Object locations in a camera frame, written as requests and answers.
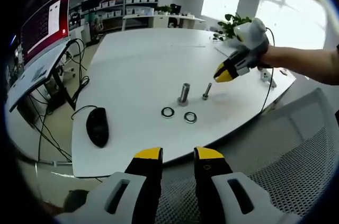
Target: ceiling light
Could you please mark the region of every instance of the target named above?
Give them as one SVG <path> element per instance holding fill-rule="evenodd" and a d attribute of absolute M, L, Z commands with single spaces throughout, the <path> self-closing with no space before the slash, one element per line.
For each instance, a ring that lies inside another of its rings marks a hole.
<path fill-rule="evenodd" d="M 16 35 L 14 35 L 14 37 L 13 37 L 13 39 L 12 39 L 12 41 L 11 41 L 11 44 L 10 44 L 10 46 L 13 44 L 13 42 L 14 42 L 15 38 L 16 38 Z"/>

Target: metal bolt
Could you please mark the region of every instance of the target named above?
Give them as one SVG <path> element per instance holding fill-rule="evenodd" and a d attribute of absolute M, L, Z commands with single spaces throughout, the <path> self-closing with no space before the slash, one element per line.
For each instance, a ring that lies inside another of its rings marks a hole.
<path fill-rule="evenodd" d="M 179 106 L 187 106 L 189 104 L 189 100 L 187 99 L 189 91 L 190 91 L 190 84 L 188 83 L 183 84 L 182 89 L 181 89 L 181 95 L 177 99 Z"/>
<path fill-rule="evenodd" d="M 212 83 L 209 83 L 206 89 L 206 92 L 202 95 L 202 99 L 205 101 L 208 98 L 208 93 L 211 90 Z"/>

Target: shelf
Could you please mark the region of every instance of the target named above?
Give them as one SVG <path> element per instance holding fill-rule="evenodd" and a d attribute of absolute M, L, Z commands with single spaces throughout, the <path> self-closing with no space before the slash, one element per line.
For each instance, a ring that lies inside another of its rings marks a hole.
<path fill-rule="evenodd" d="M 148 24 L 131 24 L 131 25 L 126 25 L 126 29 L 131 28 L 131 27 L 145 27 L 145 26 L 148 26 Z M 112 30 L 118 30 L 118 29 L 122 29 L 122 26 L 115 26 L 112 28 L 104 29 L 100 32 L 106 32 L 106 31 L 112 31 Z"/>
<path fill-rule="evenodd" d="M 123 17 L 123 16 L 113 16 L 113 17 L 108 17 L 106 19 L 102 19 L 102 20 L 107 20 L 107 19 L 118 19 L 120 17 Z"/>
<path fill-rule="evenodd" d="M 102 10 L 106 10 L 106 9 L 109 9 L 109 8 L 122 7 L 122 6 L 123 6 L 123 3 L 122 4 L 115 4 L 113 6 L 108 6 L 108 7 L 105 7 L 105 8 L 99 8 L 98 10 L 94 10 L 94 11 L 102 11 Z"/>
<path fill-rule="evenodd" d="M 153 3 L 125 3 L 125 5 L 127 6 L 130 6 L 130 5 L 134 5 L 134 6 L 136 6 L 136 5 L 140 5 L 140 4 L 157 4 L 158 2 L 153 2 Z"/>

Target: potted plant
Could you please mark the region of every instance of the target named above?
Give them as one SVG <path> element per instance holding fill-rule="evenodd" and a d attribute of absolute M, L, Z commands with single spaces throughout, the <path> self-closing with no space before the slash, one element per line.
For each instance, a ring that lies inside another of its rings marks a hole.
<path fill-rule="evenodd" d="M 241 42 L 235 36 L 234 27 L 247 22 L 251 23 L 252 20 L 248 16 L 242 19 L 237 13 L 235 16 L 226 14 L 225 19 L 227 21 L 226 23 L 223 21 L 218 22 L 218 25 L 221 26 L 222 30 L 215 32 L 213 40 L 228 40 L 229 46 L 237 47 Z"/>
<path fill-rule="evenodd" d="M 156 7 L 155 11 L 157 11 L 159 14 L 168 15 L 172 11 L 172 8 L 168 5 L 165 5 L 165 6 Z"/>

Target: human arm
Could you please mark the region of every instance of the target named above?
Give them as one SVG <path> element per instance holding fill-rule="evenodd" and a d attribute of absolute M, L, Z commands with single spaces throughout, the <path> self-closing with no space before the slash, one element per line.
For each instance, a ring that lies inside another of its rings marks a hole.
<path fill-rule="evenodd" d="M 270 46 L 261 61 L 283 67 L 328 85 L 339 85 L 337 50 L 304 50 Z"/>

